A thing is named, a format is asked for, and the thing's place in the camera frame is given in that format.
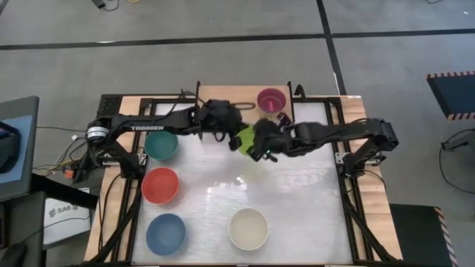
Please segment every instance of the red bowl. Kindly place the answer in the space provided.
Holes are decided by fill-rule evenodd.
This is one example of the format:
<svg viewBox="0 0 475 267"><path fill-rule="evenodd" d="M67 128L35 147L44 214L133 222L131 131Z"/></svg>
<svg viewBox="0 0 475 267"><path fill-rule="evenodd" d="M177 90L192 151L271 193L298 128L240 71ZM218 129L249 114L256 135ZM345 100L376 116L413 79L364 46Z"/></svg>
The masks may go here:
<svg viewBox="0 0 475 267"><path fill-rule="evenodd" d="M267 88L258 94L258 106L265 113L279 113L284 109L285 104L285 94L278 89Z"/></svg>
<svg viewBox="0 0 475 267"><path fill-rule="evenodd" d="M166 204L177 195L179 180L169 168L155 168L142 181L142 195L154 204Z"/></svg>

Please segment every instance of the white bowl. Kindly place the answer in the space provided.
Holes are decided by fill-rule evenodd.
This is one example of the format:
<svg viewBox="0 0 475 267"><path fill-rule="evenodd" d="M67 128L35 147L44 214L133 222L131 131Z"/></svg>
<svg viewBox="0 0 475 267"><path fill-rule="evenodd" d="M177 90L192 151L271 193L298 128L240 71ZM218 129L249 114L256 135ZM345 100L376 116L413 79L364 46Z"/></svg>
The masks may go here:
<svg viewBox="0 0 475 267"><path fill-rule="evenodd" d="M269 226L261 212L253 208L243 208L232 216L228 232L229 238L238 248L252 251L266 242Z"/></svg>

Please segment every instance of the wooden board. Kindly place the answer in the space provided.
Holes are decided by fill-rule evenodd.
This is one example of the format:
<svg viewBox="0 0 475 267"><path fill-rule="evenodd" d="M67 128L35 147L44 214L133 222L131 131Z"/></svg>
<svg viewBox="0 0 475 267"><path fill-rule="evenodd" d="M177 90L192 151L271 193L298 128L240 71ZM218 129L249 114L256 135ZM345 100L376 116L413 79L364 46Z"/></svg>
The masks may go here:
<svg viewBox="0 0 475 267"><path fill-rule="evenodd" d="M289 88L287 86L202 86L200 87L200 98L204 101L207 99L232 99L232 102L255 102L257 99L257 91L265 88L277 88L282 90L287 99L290 99ZM119 112L122 114L138 114L140 109L140 100L142 98L161 98L161 99L176 99L176 96L124 96L122 98L122 104ZM341 102L343 105L343 112L345 122L351 122L355 119L366 117L366 113L363 106L363 101L359 96L342 96ZM291 116L292 108L289 101L287 102L284 112ZM243 120L245 122L255 122L262 114L258 109L252 111L243 111ZM124 133L119 139L119 143L124 146L125 149L130 151L132 149L132 142L134 139L133 133ZM350 146L352 151L355 151L359 146L364 143L364 140L351 142ZM379 168L368 168L368 170L375 171L380 174ZM102 181L100 201L103 207L104 198L109 185L114 177L119 174L119 167L108 167L104 174ZM361 198L363 201L364 212L367 219L367 224L371 231L375 234L381 244L396 258L402 258L401 251L399 249L399 242L394 229L393 220L391 217L389 204L387 201L386 193L382 182L371 175L364 175L358 179L360 186ZM110 235L114 232L117 226L117 220L119 217L120 202L125 187L125 180L118 179L111 188L109 194L107 212L105 214L105 222L103 227L104 243L107 242ZM136 192L136 186L131 191L131 198L133 199ZM96 209L96 215L94 217L93 225L91 227L91 235L88 242L88 247L85 254L85 260L93 258L98 252L98 240L99 240L99 209ZM129 227L126 228L122 235L122 242L119 250L119 260L125 259L125 250L128 242ZM356 235L358 242L358 250L360 255L364 255L364 247L361 238L361 232L358 231L356 226Z"/></svg>

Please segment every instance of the purple object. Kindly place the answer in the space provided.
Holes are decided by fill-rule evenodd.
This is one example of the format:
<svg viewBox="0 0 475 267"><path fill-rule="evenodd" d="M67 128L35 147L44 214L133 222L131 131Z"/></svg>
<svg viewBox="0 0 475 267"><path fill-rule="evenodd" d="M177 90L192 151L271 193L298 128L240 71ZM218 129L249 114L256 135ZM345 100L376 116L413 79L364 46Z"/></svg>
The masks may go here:
<svg viewBox="0 0 475 267"><path fill-rule="evenodd" d="M275 88L264 89L258 95L258 106L265 113L274 114L281 112L286 102L285 94Z"/></svg>

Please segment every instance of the teal bowl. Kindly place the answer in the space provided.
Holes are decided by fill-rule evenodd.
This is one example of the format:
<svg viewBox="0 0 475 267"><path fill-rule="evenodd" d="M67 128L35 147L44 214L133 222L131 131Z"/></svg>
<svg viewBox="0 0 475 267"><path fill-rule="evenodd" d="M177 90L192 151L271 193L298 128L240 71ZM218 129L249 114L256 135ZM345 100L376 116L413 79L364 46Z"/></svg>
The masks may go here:
<svg viewBox="0 0 475 267"><path fill-rule="evenodd" d="M152 132L145 140L145 152L156 160L171 158L178 148L178 137L167 131Z"/></svg>

